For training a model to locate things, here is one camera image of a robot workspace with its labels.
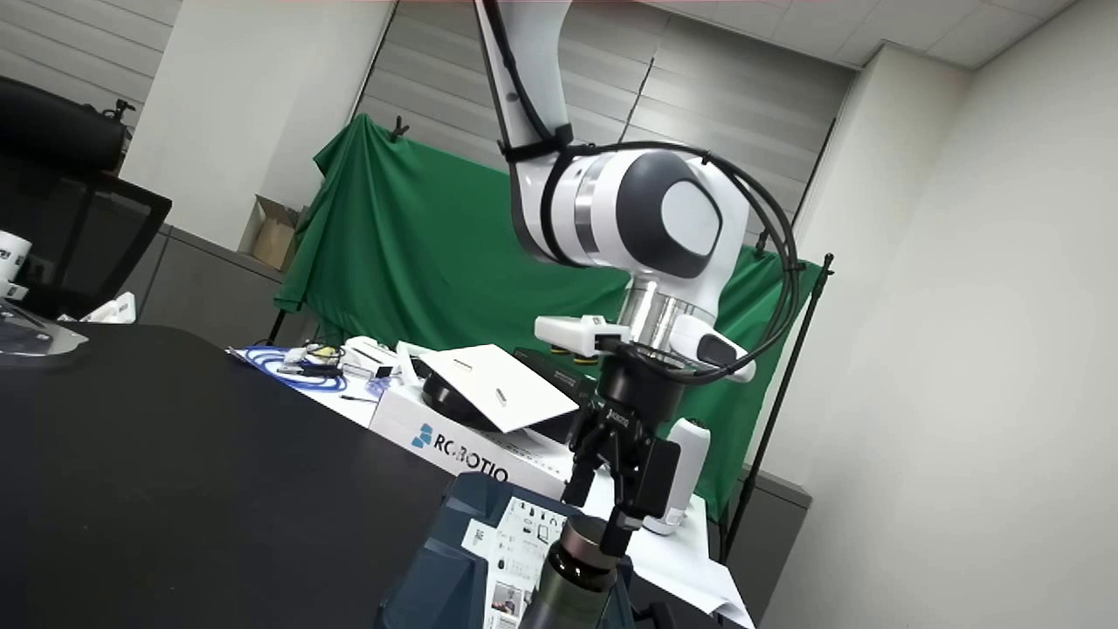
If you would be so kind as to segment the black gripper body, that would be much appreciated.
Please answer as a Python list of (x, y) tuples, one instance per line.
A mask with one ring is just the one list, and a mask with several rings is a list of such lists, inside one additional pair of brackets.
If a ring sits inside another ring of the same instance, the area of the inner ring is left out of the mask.
[(671, 497), (677, 447), (659, 426), (677, 411), (684, 386), (654, 359), (609, 357), (594, 395), (580, 404), (569, 450), (596, 450), (615, 476), (626, 515), (659, 515)]

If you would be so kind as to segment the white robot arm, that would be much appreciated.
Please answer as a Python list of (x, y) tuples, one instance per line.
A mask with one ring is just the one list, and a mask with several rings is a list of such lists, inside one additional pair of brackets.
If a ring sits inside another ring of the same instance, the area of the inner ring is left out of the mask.
[(622, 556), (671, 500), (681, 447), (659, 437), (681, 395), (706, 379), (750, 379), (753, 353), (716, 327), (741, 260), (750, 198), (696, 148), (572, 141), (558, 30), (569, 0), (472, 0), (515, 179), (517, 239), (544, 261), (622, 269), (615, 317), (538, 315), (534, 336), (600, 363), (596, 400), (572, 435), (562, 500), (583, 504), (609, 466), (615, 508), (596, 550)]

